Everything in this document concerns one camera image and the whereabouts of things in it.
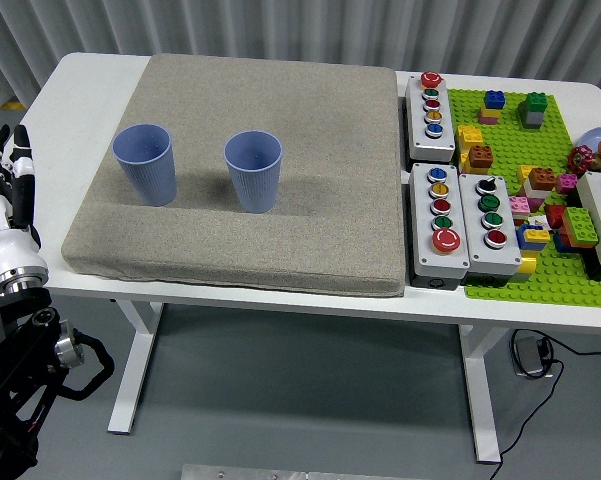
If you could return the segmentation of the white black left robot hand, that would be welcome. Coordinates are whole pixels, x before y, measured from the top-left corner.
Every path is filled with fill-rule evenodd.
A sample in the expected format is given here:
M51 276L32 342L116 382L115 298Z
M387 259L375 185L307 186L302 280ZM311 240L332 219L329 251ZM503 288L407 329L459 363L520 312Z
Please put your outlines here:
M25 126L0 126L0 292L41 287L48 267L34 227L36 177Z

